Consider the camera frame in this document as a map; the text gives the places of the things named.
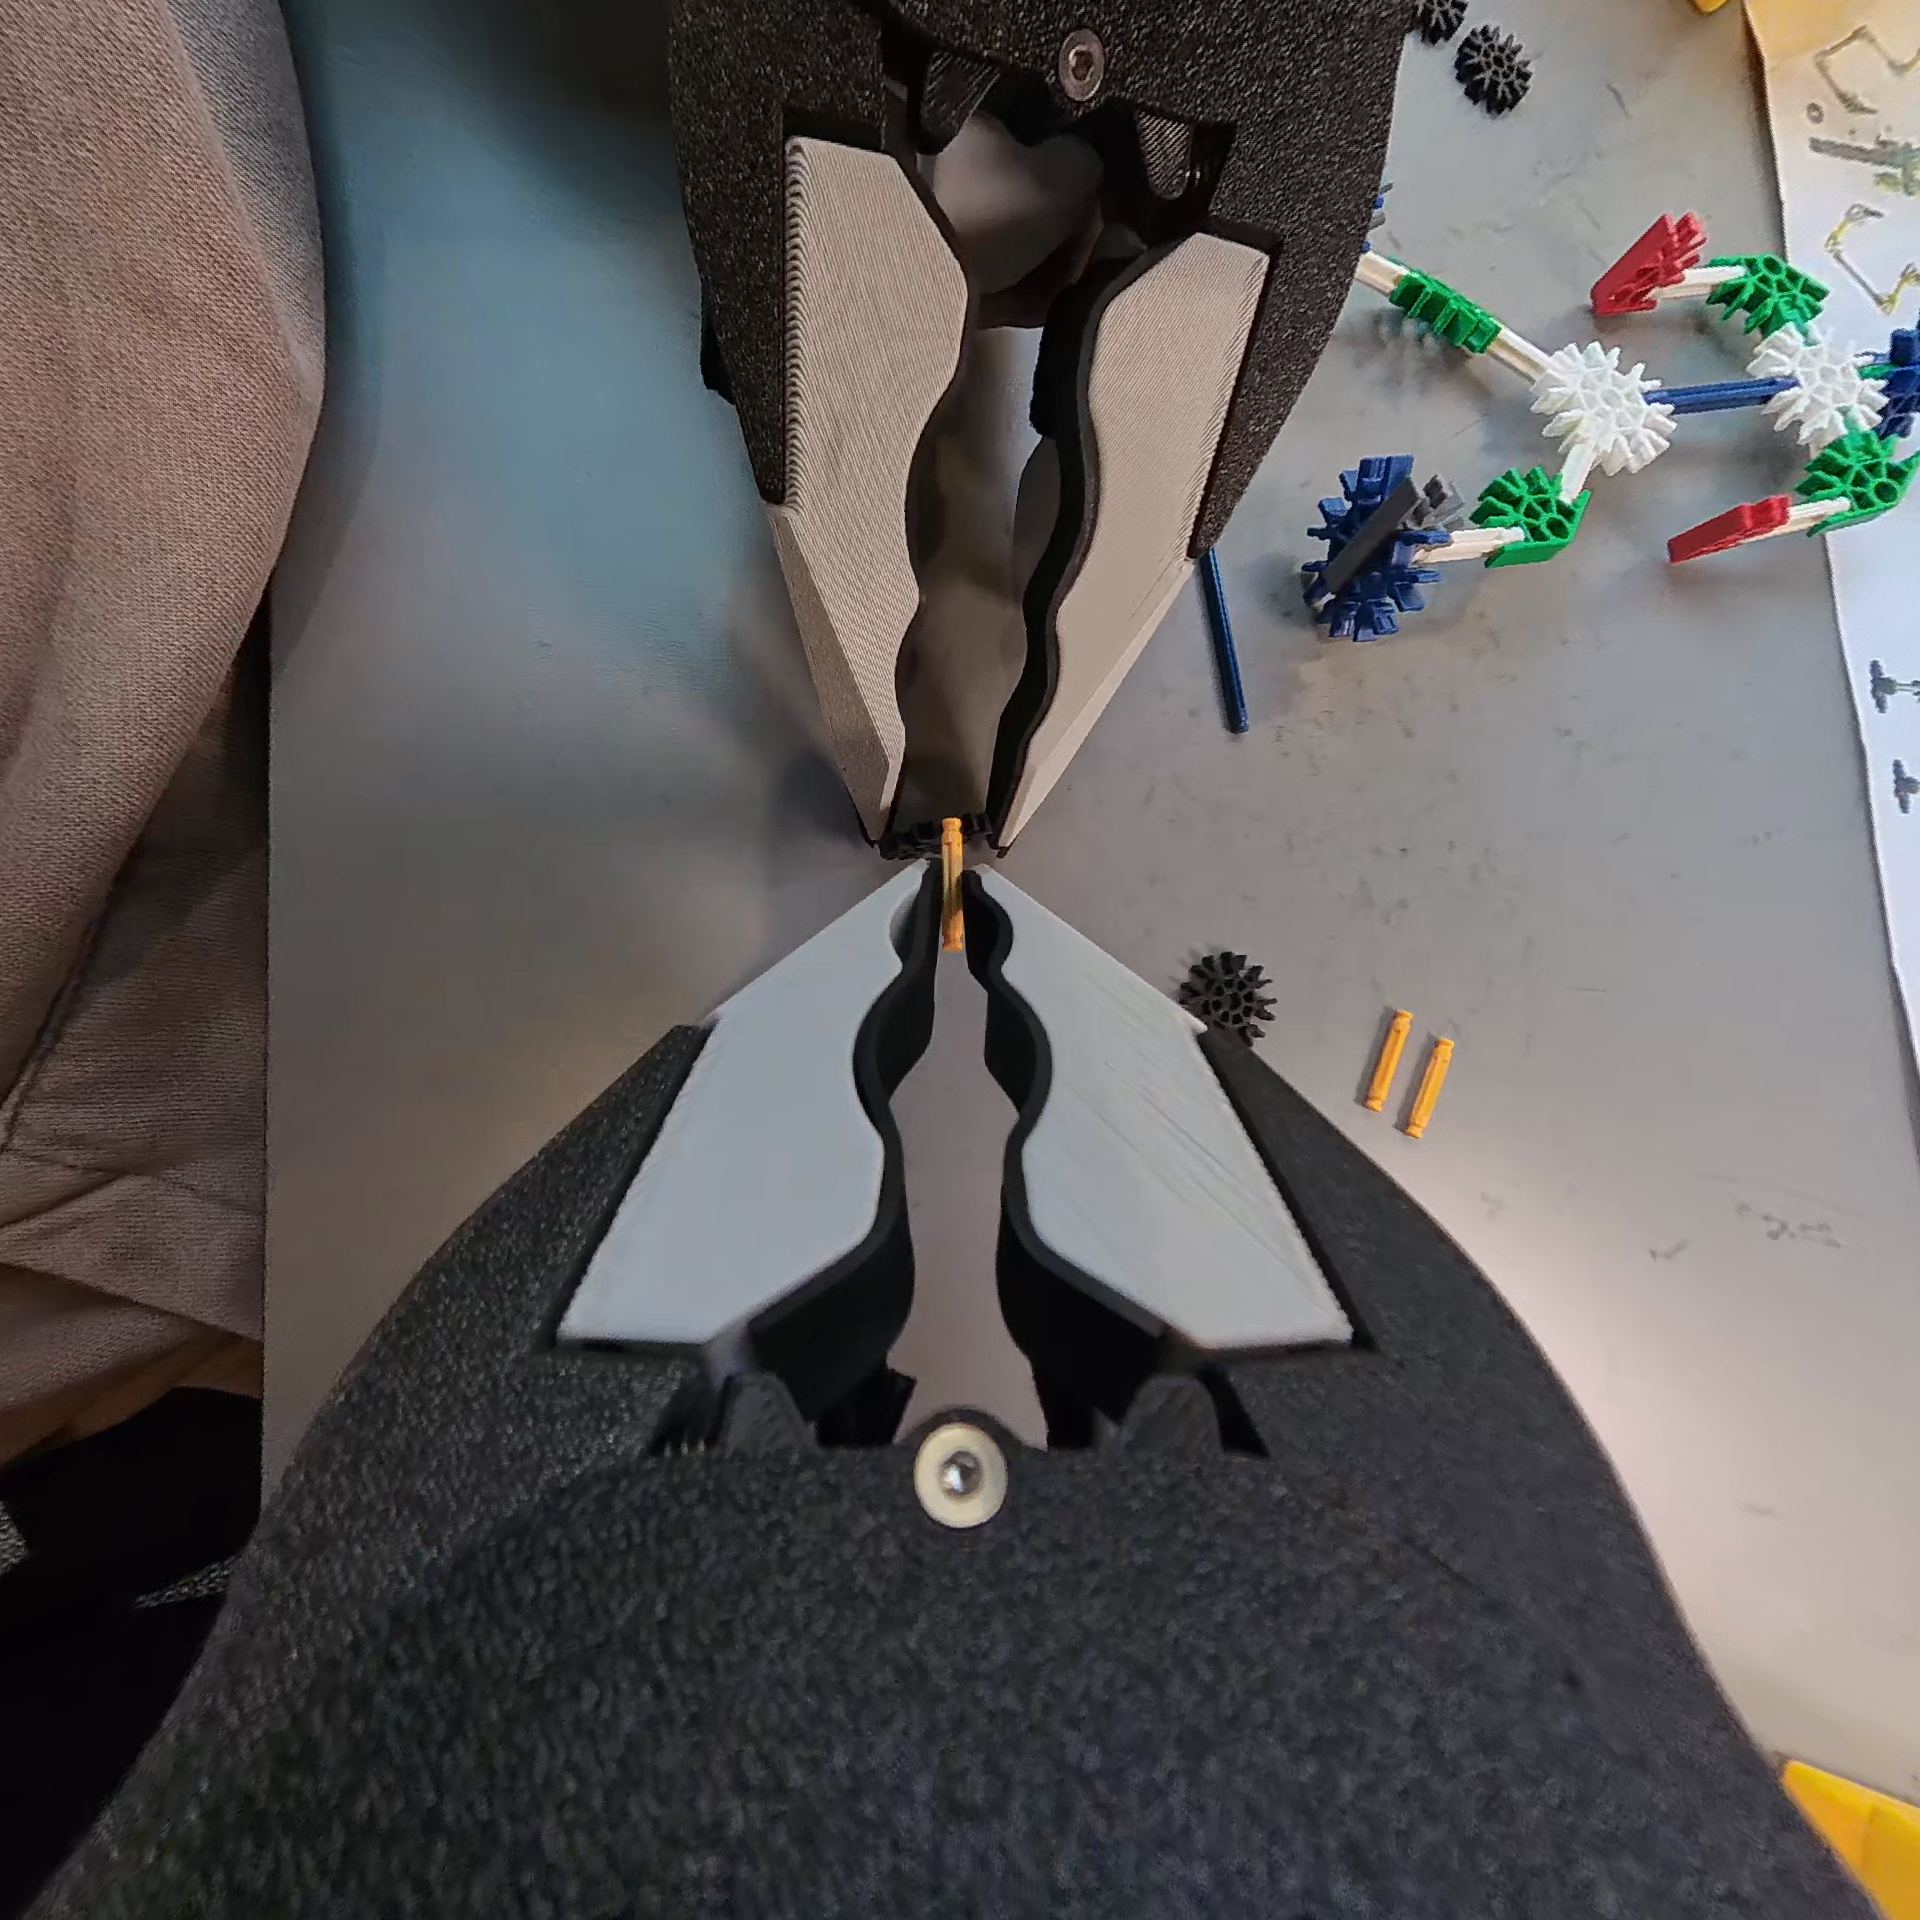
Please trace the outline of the multicolour toy construction model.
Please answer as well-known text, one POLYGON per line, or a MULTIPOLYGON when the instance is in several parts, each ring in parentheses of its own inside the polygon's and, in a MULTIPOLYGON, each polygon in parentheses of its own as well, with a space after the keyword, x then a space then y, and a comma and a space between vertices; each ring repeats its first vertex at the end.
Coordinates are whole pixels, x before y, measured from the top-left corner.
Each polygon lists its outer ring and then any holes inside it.
POLYGON ((1443 477, 1418 482, 1407 454, 1379 454, 1342 472, 1309 538, 1324 552, 1301 572, 1326 635, 1369 642, 1426 606, 1448 563, 1549 563, 1576 538, 1596 476, 1639 474, 1663 457, 1685 420, 1754 411, 1789 429, 1809 462, 1789 492, 1747 500, 1673 535, 1670 563, 1705 560, 1780 535, 1819 538, 1897 509, 1917 476, 1917 328, 1880 352, 1827 338, 1828 287, 1775 251, 1707 256, 1693 211, 1658 218, 1596 277, 1591 312, 1617 319, 1694 303, 1740 321, 1751 353, 1738 380, 1668 385, 1627 363, 1619 346, 1549 352, 1452 283, 1367 248, 1356 285, 1459 352, 1512 373, 1554 446, 1550 464, 1507 468, 1476 498, 1443 477))

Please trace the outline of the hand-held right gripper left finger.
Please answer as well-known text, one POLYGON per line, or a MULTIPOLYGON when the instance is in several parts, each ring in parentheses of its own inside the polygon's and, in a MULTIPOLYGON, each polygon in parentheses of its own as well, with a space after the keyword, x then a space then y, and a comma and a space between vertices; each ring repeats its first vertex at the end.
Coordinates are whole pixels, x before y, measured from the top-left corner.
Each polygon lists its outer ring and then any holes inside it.
POLYGON ((721 1004, 559 1319, 767 1372, 818 1420, 886 1363, 915 1257, 893 1096, 934 1021, 942 870, 901 870, 721 1004))

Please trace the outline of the folded white instruction sheet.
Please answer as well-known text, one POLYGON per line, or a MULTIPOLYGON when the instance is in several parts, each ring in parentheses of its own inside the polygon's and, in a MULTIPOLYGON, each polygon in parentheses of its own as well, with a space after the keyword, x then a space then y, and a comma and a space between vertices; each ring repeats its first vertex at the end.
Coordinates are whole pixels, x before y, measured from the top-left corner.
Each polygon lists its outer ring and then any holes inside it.
MULTIPOLYGON (((1838 346, 1882 352, 1919 323, 1919 6, 1749 2, 1789 260, 1820 277, 1838 346)), ((1884 925, 1919 1036, 1919 488, 1828 539, 1857 682, 1884 925)))

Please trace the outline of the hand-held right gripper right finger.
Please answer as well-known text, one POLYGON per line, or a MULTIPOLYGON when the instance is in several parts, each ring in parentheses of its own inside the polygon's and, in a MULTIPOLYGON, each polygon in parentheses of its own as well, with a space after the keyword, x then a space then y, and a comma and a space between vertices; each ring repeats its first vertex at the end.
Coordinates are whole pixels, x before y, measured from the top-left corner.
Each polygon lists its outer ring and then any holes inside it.
POLYGON ((1211 1032, 1005 875, 971 871, 963 899, 1017 1109, 999 1300, 1048 1424, 1120 1424, 1159 1373, 1351 1345, 1211 1032))

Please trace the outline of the grey desk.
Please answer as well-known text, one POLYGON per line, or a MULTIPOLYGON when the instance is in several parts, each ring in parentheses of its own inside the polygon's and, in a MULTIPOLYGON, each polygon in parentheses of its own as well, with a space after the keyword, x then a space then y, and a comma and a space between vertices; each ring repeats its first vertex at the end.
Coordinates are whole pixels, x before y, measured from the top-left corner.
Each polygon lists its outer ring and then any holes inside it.
MULTIPOLYGON (((852 825, 699 285, 642 4, 288 4, 329 392, 274 608, 266 1457, 427 1256, 668 1026, 886 868, 852 825)), ((1374 643, 1293 572, 1370 451, 1475 488, 1526 393, 1364 295, 1008 875, 1262 1055, 1500 1283, 1764 1746, 1917 1796, 1917 1139, 1828 544, 1694 420, 1561 562, 1374 643), (1358 1097, 1382 1013, 1411 1033, 1358 1097), (1429 1047, 1452 1068, 1420 1139, 1429 1047)))

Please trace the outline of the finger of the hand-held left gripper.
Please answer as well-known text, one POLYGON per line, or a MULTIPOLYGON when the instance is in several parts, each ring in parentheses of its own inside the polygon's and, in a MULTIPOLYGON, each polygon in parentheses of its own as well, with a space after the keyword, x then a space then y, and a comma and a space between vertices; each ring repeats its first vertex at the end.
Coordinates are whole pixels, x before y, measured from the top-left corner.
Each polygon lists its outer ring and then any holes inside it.
POLYGON ((780 572, 869 840, 906 754, 898 661, 920 610, 906 503, 958 371, 969 281, 918 179, 886 151, 784 143, 780 572))
POLYGON ((1008 850, 1164 611, 1271 274, 1212 233, 1103 269, 1042 338, 1035 398, 1059 508, 1023 595, 1027 659, 999 726, 991 834, 1008 850))

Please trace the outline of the yellow plastic bin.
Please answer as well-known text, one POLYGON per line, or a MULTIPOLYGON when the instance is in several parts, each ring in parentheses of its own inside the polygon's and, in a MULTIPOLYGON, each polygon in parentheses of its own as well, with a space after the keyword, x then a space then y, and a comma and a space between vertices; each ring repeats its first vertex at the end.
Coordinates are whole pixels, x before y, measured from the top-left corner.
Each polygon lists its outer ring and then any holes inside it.
POLYGON ((1884 1918, 1919 1918, 1919 1805, 1791 1759, 1782 1786, 1884 1918))

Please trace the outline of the long blue toy rod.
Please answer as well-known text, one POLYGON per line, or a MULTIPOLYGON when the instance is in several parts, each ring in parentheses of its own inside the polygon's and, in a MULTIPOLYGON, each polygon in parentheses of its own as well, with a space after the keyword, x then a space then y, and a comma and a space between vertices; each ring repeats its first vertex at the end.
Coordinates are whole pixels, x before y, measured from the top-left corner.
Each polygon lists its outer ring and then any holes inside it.
POLYGON ((1250 709, 1246 704, 1242 669, 1236 647, 1232 611, 1226 595, 1219 552, 1208 546, 1197 562, 1197 582, 1203 598, 1204 619, 1212 643, 1212 666, 1220 702, 1220 717, 1232 736, 1246 736, 1250 729, 1250 709))

